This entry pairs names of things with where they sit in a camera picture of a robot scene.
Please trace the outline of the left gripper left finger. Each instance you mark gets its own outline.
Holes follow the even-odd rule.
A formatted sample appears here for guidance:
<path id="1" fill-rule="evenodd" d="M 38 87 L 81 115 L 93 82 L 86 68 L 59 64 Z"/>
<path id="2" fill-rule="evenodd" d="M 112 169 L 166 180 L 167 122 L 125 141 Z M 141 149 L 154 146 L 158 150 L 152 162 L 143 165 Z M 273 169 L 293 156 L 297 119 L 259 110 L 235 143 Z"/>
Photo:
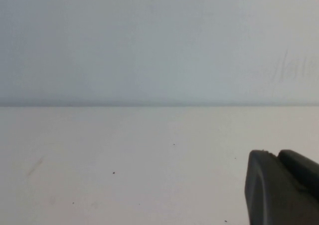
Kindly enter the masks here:
<path id="1" fill-rule="evenodd" d="M 319 223 L 319 193 L 310 193 L 267 151 L 249 154 L 245 199 L 252 225 Z"/>

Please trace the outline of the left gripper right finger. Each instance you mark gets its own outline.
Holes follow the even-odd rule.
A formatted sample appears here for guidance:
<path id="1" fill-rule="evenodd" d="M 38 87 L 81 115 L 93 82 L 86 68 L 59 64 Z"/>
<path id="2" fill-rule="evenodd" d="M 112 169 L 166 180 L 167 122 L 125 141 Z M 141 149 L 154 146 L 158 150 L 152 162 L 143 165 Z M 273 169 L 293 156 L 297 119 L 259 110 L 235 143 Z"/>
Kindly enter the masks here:
<path id="1" fill-rule="evenodd" d="M 310 193 L 319 192 L 319 165 L 292 150 L 281 150 L 278 159 Z"/>

